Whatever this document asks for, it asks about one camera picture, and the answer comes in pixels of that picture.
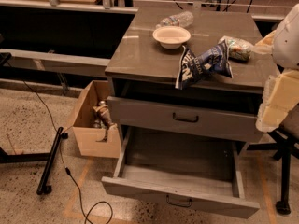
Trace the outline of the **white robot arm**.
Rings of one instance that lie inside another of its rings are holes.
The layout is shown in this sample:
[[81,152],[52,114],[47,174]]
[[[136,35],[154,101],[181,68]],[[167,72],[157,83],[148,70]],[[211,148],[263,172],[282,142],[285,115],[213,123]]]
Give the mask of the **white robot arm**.
[[254,46],[261,54],[272,54],[283,71],[270,76],[263,89],[256,128],[274,131],[299,103],[299,4],[295,5],[277,29]]

